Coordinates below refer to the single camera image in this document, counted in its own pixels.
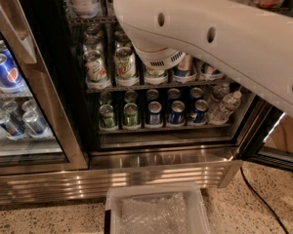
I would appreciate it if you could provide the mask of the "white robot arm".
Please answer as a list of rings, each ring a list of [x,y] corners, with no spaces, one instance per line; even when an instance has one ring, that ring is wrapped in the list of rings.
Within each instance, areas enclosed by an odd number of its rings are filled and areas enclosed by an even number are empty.
[[[113,0],[141,61],[201,59],[293,118],[293,18],[228,0]]]

